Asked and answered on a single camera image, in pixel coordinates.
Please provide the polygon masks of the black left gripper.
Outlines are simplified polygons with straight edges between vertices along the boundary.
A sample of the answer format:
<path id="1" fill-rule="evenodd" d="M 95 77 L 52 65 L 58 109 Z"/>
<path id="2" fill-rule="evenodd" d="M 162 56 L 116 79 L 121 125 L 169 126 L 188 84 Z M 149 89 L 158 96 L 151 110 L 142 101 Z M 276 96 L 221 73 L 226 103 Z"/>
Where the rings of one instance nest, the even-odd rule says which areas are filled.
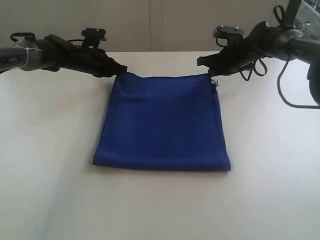
<path id="1" fill-rule="evenodd" d="M 103 49 L 72 43 L 64 48 L 64 68 L 97 78 L 112 77 L 128 71 L 126 65 L 116 62 Z"/>

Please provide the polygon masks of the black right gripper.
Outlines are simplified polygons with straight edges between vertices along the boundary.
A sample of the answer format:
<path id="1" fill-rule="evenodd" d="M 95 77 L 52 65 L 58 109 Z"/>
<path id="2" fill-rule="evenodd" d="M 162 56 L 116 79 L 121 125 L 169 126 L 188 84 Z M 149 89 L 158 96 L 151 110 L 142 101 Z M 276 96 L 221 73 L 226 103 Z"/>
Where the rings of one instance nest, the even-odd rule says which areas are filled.
<path id="1" fill-rule="evenodd" d="M 260 53 L 260 41 L 243 39 L 232 42 L 214 56 L 200 56 L 197 58 L 197 66 L 212 67 L 207 73 L 210 77 L 230 76 L 239 69 L 254 62 Z"/>

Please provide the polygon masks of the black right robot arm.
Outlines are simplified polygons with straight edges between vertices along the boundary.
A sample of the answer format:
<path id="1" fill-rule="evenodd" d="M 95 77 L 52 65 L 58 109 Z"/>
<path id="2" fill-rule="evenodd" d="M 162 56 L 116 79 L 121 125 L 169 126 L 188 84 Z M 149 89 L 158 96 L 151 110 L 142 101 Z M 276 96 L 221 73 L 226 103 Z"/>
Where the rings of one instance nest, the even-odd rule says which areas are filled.
<path id="1" fill-rule="evenodd" d="M 221 51 L 197 58 L 198 66 L 208 68 L 211 77 L 231 76 L 241 74 L 249 81 L 252 74 L 263 77 L 268 68 L 264 58 L 275 58 L 285 62 L 277 77 L 277 91 L 282 101 L 296 109 L 320 108 L 320 42 L 305 39 L 303 33 L 294 26 L 279 25 L 271 27 L 266 21 L 259 22 L 247 37 L 239 27 L 219 25 L 213 31 L 213 37 L 218 41 L 226 40 Z M 307 80 L 309 92 L 314 105 L 297 105 L 289 102 L 281 90 L 281 77 L 290 61 L 298 59 L 309 64 Z"/>

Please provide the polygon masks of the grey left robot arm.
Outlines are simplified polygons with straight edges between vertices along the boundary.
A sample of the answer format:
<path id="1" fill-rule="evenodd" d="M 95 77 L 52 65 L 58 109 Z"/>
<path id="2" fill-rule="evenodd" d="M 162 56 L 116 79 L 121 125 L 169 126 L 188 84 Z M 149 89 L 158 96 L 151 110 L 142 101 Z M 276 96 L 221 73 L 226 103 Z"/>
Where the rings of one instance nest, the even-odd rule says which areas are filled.
<path id="1" fill-rule="evenodd" d="M 85 28 L 83 38 L 64 40 L 54 34 L 37 39 L 32 32 L 15 32 L 10 35 L 14 45 L 0 50 L 0 72 L 18 68 L 23 71 L 46 70 L 57 72 L 61 68 L 90 74 L 97 78 L 126 73 L 128 68 L 108 56 L 99 47 L 106 41 L 106 30 Z"/>

